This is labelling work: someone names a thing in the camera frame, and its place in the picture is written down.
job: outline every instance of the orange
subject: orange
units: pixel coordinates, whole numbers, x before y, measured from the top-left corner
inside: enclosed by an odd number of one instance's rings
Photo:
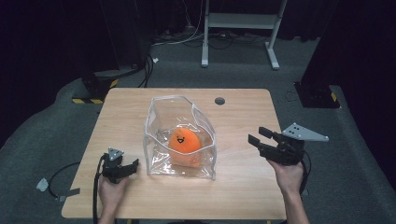
[[[170,139],[169,148],[181,153],[191,153],[202,147],[198,135],[188,128],[176,128]],[[180,155],[175,152],[169,152],[172,163],[182,166],[197,167],[200,163],[200,155]]]

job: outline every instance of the hand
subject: hand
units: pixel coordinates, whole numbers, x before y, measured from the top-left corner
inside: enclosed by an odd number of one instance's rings
[[[289,224],[309,224],[300,197],[300,186],[303,181],[304,168],[297,165],[284,166],[274,161],[268,161],[275,170],[276,182],[285,201],[286,217]]]
[[[113,184],[108,178],[99,176],[98,192],[103,204],[102,215],[99,223],[113,223],[117,209],[122,202],[128,178],[123,178],[120,183]]]
[[[282,194],[300,194],[300,186],[303,181],[303,165],[284,166],[274,161],[268,161],[275,170],[276,182]]]

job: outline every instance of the cable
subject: cable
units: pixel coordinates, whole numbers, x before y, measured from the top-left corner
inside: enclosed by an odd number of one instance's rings
[[[303,170],[304,170],[304,172],[303,172],[303,180],[302,180],[301,185],[300,185],[300,194],[303,194],[303,191],[305,189],[305,185],[308,182],[308,177],[311,174],[311,166],[312,166],[312,162],[311,162],[311,158],[309,157],[309,154],[306,151],[304,151],[304,154],[308,158],[309,169],[308,170],[306,169],[306,164],[305,164],[304,160],[300,160],[300,163],[303,166]]]
[[[246,38],[246,37],[252,37],[252,40],[236,40],[237,38]],[[245,36],[245,35],[238,35],[234,37],[234,43],[237,44],[255,44],[255,43],[260,43],[262,41],[265,41],[269,38],[269,36],[261,36],[261,35],[256,35],[256,36]]]
[[[50,187],[53,178],[55,178],[55,176],[56,176],[57,174],[59,174],[61,171],[65,170],[65,169],[67,169],[67,168],[69,168],[69,167],[71,167],[71,166],[78,165],[78,164],[79,164],[79,161],[74,162],[74,163],[71,163],[71,164],[68,164],[68,165],[62,167],[60,170],[58,170],[58,171],[50,178],[50,180],[49,180],[49,194],[52,195],[52,197],[54,197],[56,200],[59,199],[59,195],[58,195],[58,194],[55,194],[55,193],[52,191],[51,187]]]
[[[192,40],[196,40],[198,38],[201,38],[204,34],[199,34],[196,36],[190,36],[190,35],[183,35],[182,37],[176,37],[176,36],[172,36],[171,39],[165,39],[163,38],[163,40],[166,40],[164,42],[158,42],[155,44],[152,44],[151,46],[159,46],[159,45],[165,45],[165,44],[182,44],[182,43],[186,43],[186,42],[190,42]]]
[[[197,27],[196,27],[196,29],[195,29],[195,32],[194,32],[190,37],[188,37],[187,39],[184,39],[184,40],[177,41],[177,42],[156,43],[156,44],[153,44],[153,45],[151,45],[151,46],[158,46],[158,45],[163,45],[163,44],[181,44],[181,43],[184,43],[184,42],[187,42],[187,41],[190,41],[190,40],[194,39],[194,38],[195,38],[195,35],[196,35],[197,32],[198,32],[198,28],[199,28],[199,26],[200,26],[200,24],[201,24],[201,19],[202,19],[202,14],[203,14],[203,13],[202,13],[203,7],[204,7],[204,0],[201,0],[201,13],[200,13],[200,15],[199,15],[198,25],[197,25]]]
[[[98,212],[97,212],[97,195],[98,195],[98,182],[99,182],[99,176],[102,174],[99,172],[100,166],[102,165],[102,161],[104,161],[106,158],[106,154],[104,154],[98,163],[98,166],[96,168],[96,174],[95,174],[95,179],[93,180],[93,198],[92,198],[92,217],[93,217],[93,224],[98,223]]]
[[[144,88],[148,86],[149,78],[151,77],[153,68],[154,68],[154,61],[152,60],[152,57],[148,55],[145,63],[145,79],[143,79],[143,81],[139,84],[139,86],[137,86],[137,88],[142,87],[143,84],[145,84]]]
[[[182,0],[183,4],[184,4],[184,9],[186,11],[186,20],[187,20],[187,25],[189,27],[191,27],[191,20],[190,20],[190,16],[189,16],[189,12],[187,11],[187,5],[186,2],[184,0]]]
[[[212,48],[212,49],[227,49],[227,48],[229,48],[232,44],[233,44],[233,37],[228,33],[228,32],[225,32],[224,34],[220,34],[220,35],[215,35],[215,36],[219,36],[217,39],[218,40],[228,40],[227,38],[225,38],[226,36],[228,36],[229,37],[229,39],[231,39],[231,42],[227,45],[227,46],[225,46],[225,47],[223,47],[223,48],[217,48],[217,47],[214,47],[214,46],[212,46],[212,45],[210,45],[210,44],[207,44],[210,48]]]
[[[197,44],[197,45],[189,45],[189,44],[187,44],[187,43],[190,43],[190,42],[192,42],[192,41],[185,42],[185,43],[183,43],[183,45],[185,45],[185,46],[187,46],[189,48],[200,48],[202,46],[202,41],[193,41],[193,42],[198,42],[199,44]]]

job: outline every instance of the transparent plastic container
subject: transparent plastic container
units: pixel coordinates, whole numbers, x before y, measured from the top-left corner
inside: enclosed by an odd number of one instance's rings
[[[191,135],[181,136],[180,130]],[[170,148],[172,138],[188,143],[197,137],[200,145],[192,152]],[[143,147],[148,175],[177,175],[216,178],[216,135],[208,118],[181,95],[154,97],[148,110]]]

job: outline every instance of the metal frame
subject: metal frame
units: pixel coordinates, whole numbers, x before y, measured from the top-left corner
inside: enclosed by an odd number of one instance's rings
[[[205,32],[204,43],[202,47],[202,67],[209,66],[209,48],[208,32],[209,27],[230,27],[230,28],[248,28],[248,29],[272,29],[269,42],[265,42],[265,49],[271,61],[274,70],[279,69],[279,63],[275,56],[274,44],[282,22],[283,12],[288,0],[282,0],[277,15],[248,15],[248,14],[227,14],[227,13],[209,13],[210,0],[205,4]]]

